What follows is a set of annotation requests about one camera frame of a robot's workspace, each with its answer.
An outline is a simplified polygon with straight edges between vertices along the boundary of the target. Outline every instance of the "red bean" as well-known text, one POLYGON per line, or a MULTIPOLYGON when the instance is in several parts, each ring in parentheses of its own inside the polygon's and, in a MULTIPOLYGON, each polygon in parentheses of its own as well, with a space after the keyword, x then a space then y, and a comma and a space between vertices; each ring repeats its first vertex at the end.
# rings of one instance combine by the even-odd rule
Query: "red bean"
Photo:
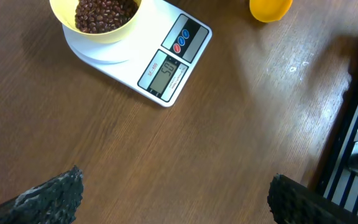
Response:
POLYGON ((134 0, 79 0, 75 27, 90 34, 109 32, 127 23, 137 9, 134 0))

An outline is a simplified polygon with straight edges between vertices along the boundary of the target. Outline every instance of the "wooden table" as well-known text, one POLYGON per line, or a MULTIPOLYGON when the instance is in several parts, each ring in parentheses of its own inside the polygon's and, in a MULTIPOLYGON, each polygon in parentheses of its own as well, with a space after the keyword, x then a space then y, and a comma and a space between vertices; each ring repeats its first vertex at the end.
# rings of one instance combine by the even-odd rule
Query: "wooden table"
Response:
POLYGON ((75 223, 273 223, 276 173, 307 184, 351 76, 358 1, 173 0, 213 38, 162 108, 80 61, 48 1, 0 0, 0 203, 83 169, 75 223))

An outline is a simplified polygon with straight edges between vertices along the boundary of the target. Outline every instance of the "yellow bowl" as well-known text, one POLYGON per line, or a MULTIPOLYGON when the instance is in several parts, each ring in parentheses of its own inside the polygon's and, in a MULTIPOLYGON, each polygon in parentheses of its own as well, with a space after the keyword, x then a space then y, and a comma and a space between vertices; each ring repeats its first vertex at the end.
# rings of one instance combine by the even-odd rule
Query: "yellow bowl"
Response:
POLYGON ((290 9, 292 0, 250 0, 251 14, 260 22, 280 20, 290 9))
POLYGON ((134 29, 136 25, 136 20, 139 17, 139 12, 142 10, 143 5, 147 0, 134 0, 138 5, 138 10, 135 13, 134 17, 130 19, 122 27, 102 34, 87 34, 81 32, 75 27, 75 9, 78 5, 78 0, 49 0, 52 11, 55 14, 56 18, 67 28, 71 29, 74 32, 77 32, 89 40, 99 42, 99 43, 114 43, 119 40, 127 37, 134 29))

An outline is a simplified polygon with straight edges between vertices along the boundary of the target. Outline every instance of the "scale label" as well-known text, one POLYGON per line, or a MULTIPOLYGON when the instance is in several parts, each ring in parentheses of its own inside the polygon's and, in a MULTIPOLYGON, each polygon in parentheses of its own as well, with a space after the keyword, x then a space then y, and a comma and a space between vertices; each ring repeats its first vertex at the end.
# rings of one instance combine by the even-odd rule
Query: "scale label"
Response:
POLYGON ((153 60, 150 62, 149 66, 147 66, 146 71, 138 82, 140 87, 143 89, 147 89, 149 87, 150 83, 157 74, 158 68, 162 65, 166 57, 166 53, 162 52, 161 50, 155 53, 153 60))

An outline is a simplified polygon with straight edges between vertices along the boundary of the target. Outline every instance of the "digital kitchen scale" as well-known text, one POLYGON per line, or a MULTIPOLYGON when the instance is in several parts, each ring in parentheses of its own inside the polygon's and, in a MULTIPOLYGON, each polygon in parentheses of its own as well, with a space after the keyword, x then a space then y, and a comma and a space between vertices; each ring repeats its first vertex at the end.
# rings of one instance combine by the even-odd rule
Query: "digital kitchen scale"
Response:
POLYGON ((174 104, 212 37, 211 29, 163 0, 147 1, 129 37, 92 42, 63 26, 68 45, 85 63, 162 106, 174 104))

